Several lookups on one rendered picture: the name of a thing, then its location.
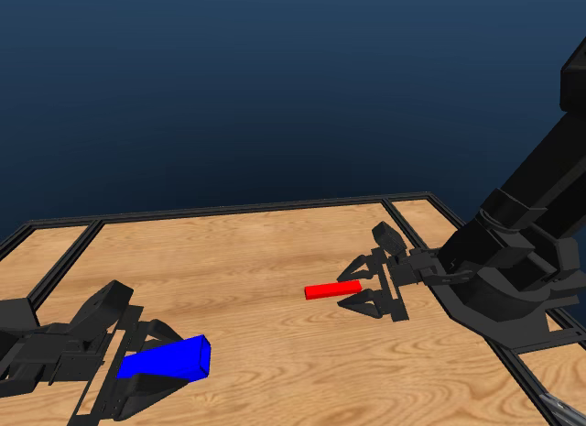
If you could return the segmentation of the blue hollow socket block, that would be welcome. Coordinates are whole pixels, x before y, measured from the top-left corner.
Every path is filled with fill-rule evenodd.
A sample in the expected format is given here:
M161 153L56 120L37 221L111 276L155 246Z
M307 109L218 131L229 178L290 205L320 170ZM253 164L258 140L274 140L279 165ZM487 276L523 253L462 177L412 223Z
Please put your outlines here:
M130 378L137 374L149 374L195 382L210 374L211 352L211 344L203 334L194 336L127 355L116 377Z

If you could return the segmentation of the thin red peg bar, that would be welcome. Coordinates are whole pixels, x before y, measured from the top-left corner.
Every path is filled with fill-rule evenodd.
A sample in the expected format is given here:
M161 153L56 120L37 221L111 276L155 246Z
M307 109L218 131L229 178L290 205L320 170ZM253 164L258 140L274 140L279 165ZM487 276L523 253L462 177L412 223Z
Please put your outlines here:
M351 295L363 290L359 280L310 285L304 288L307 300Z

